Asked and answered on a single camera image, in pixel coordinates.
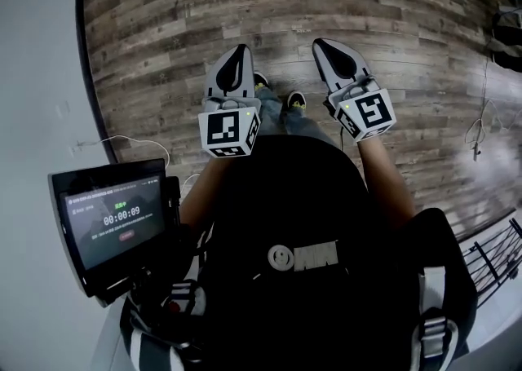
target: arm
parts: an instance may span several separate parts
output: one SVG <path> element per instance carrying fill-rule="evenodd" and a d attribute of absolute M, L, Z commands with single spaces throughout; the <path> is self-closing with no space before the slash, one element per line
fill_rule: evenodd
<path fill-rule="evenodd" d="M 369 194 L 396 230 L 415 216 L 414 200 L 380 138 L 362 140 L 357 145 Z"/>
<path fill-rule="evenodd" d="M 181 223 L 191 228 L 197 240 L 210 226 L 223 175 L 233 160 L 234 158 L 211 159 L 179 207 Z"/>

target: white cable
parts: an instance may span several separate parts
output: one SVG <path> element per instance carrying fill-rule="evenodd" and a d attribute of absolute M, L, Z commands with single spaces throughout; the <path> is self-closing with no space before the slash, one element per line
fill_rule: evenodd
<path fill-rule="evenodd" d="M 473 124 L 470 126 L 470 128 L 467 130 L 466 135 L 464 136 L 464 143 L 465 144 L 472 144 L 471 148 L 475 147 L 476 144 L 482 144 L 484 140 L 486 139 L 487 132 L 484 129 L 484 112 L 486 111 L 486 108 L 488 107 L 488 104 L 491 104 L 495 108 L 495 114 L 493 116 L 492 124 L 495 118 L 498 120 L 498 123 L 500 123 L 500 130 L 508 132 L 516 123 L 516 119 L 518 116 L 522 113 L 522 108 L 518 111 L 518 113 L 515 115 L 515 118 L 513 119 L 513 122 L 509 125 L 509 127 L 504 127 L 504 124 L 500 120 L 500 117 L 498 116 L 498 108 L 495 105 L 495 103 L 492 100 L 488 100 L 484 107 L 482 108 L 482 112 L 480 113 L 480 117 L 476 119 Z M 477 123 L 479 124 L 479 131 L 478 135 L 476 136 L 476 139 L 467 140 L 467 136 L 469 133 L 473 130 L 473 128 L 476 126 Z"/>
<path fill-rule="evenodd" d="M 128 140 L 133 140 L 135 142 L 139 142 L 139 143 L 142 143 L 142 144 L 145 144 L 145 143 L 149 143 L 149 144 L 156 144 L 157 146 L 160 146 L 163 148 L 163 150 L 165 151 L 166 153 L 166 164 L 165 164 L 165 169 L 169 166 L 170 164 L 170 154 L 169 154 L 169 151 L 166 150 L 166 148 L 156 142 L 155 140 L 148 140 L 148 139 L 134 139 L 134 138 L 129 138 L 128 136 L 124 136 L 124 135 L 114 135 L 114 136 L 111 136 L 110 138 L 107 138 L 107 139 L 102 139 L 102 140 L 99 140 L 98 142 L 78 142 L 78 147 L 81 148 L 81 147 L 84 147 L 84 146 L 92 146 L 92 145 L 97 145 L 97 144 L 101 144 L 107 140 L 111 140 L 111 139 L 114 139 L 114 138 L 124 138 L 124 139 L 128 139 Z"/>
<path fill-rule="evenodd" d="M 185 186 L 187 185 L 187 181 L 189 181 L 192 177 L 197 177 L 198 175 L 199 174 L 192 174 L 190 177 L 185 179 L 185 182 L 183 183 L 183 187 L 181 188 L 181 193 L 180 194 L 183 194 L 183 190 L 185 189 Z"/>

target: sneaker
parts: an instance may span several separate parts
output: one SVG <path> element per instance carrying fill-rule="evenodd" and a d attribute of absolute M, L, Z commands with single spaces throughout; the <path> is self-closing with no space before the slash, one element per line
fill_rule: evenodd
<path fill-rule="evenodd" d="M 304 95 L 301 91 L 292 91 L 286 100 L 288 109 L 299 107 L 302 110 L 307 109 L 307 101 L 304 99 Z"/>
<path fill-rule="evenodd" d="M 254 89 L 257 91 L 263 87 L 270 88 L 268 79 L 259 71 L 254 71 Z"/>

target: monitor display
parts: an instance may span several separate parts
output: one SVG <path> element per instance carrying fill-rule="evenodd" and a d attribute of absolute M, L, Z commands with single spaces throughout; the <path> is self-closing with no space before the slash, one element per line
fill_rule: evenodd
<path fill-rule="evenodd" d="M 86 270 L 135 248 L 165 229 L 159 176 L 63 198 Z"/>

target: black railing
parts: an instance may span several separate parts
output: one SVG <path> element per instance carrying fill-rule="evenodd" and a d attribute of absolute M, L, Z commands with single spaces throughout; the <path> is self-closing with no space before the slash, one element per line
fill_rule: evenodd
<path fill-rule="evenodd" d="M 511 219 L 509 224 L 488 240 L 475 242 L 463 253 L 479 295 L 479 307 L 507 280 L 516 277 L 522 263 L 522 228 L 515 219 Z"/>

